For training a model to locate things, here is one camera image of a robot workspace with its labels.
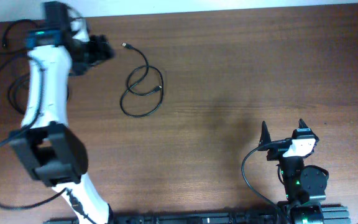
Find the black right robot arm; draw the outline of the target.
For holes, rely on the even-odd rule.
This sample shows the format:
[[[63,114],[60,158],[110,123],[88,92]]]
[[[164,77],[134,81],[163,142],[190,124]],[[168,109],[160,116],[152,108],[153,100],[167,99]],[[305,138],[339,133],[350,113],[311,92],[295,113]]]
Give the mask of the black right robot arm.
[[[272,141],[266,122],[262,123],[259,146],[268,161],[277,161],[287,200],[280,202],[290,223],[324,223],[321,202],[326,199],[329,172],[304,160],[314,153],[319,137],[300,119],[292,136]]]

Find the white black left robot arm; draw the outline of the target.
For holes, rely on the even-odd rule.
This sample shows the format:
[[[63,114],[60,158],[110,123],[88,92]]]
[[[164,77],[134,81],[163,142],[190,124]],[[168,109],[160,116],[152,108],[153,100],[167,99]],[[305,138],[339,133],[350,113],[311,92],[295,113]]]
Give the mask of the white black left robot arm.
[[[26,38],[30,87],[21,122],[11,147],[33,180],[59,192],[80,223],[112,223],[110,205],[88,174],[85,145],[70,130],[67,118],[68,77],[114,57],[104,35],[90,35],[82,19],[72,28],[71,7],[58,1],[43,4],[45,22]]]

